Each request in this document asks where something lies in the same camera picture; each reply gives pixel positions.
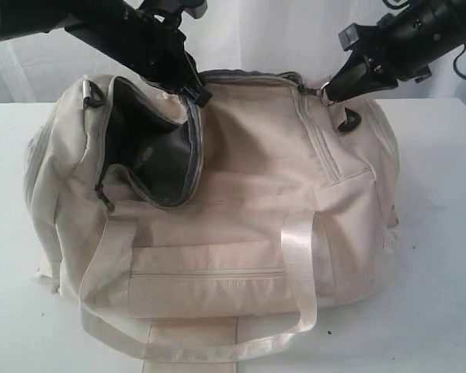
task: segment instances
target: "cream canvas bag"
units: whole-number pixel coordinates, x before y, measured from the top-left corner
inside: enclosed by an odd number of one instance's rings
[[[379,106],[345,102],[362,121],[343,133],[344,105],[324,107],[296,74],[204,78],[204,109],[121,77],[83,78],[30,144],[40,275],[79,300],[88,333],[147,361],[280,352],[318,308],[395,275],[398,150]],[[283,312],[300,313],[283,333],[214,334]]]

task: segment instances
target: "white webbing strap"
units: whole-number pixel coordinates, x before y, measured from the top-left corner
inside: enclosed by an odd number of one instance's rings
[[[286,350],[298,336],[313,329],[317,320],[312,252],[320,242],[314,234],[315,220],[315,213],[293,214],[283,223],[281,249],[290,290],[301,314],[298,324],[283,333],[227,346],[183,347],[135,340],[99,318],[95,314],[94,295],[114,279],[111,276],[114,267],[128,264],[136,234],[136,222],[114,217],[106,224],[80,288],[83,327],[96,339],[125,354],[162,363],[236,362]]]

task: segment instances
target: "white table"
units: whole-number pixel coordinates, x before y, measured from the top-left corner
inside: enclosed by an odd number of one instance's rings
[[[378,295],[320,312],[313,334],[240,373],[466,372],[466,108],[456,99],[380,104],[402,153],[402,270]],[[0,372],[139,371],[82,331],[77,306],[30,280],[40,244],[23,203],[23,153],[51,107],[0,105]],[[241,338],[262,334],[252,325],[241,324]]]

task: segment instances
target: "front pocket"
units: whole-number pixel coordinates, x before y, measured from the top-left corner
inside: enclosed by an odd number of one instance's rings
[[[130,313],[188,319],[294,311],[278,251],[269,242],[134,248]]]

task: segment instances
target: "black cable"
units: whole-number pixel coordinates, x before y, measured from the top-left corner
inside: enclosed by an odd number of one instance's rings
[[[393,10],[404,9],[405,7],[409,6],[409,3],[410,3],[410,1],[407,0],[406,2],[403,2],[402,4],[394,5],[390,2],[390,0],[382,0],[382,1],[388,8],[393,9]]]
[[[459,59],[466,53],[466,43],[464,43],[464,48],[463,48],[463,51],[461,53],[459,53],[459,55],[454,59],[454,62],[453,62],[453,67],[454,67],[454,72],[456,73],[456,75],[461,78],[461,79],[464,79],[466,80],[466,75],[463,74],[461,72],[461,70],[459,70],[459,66],[458,66],[458,63],[459,63]]]

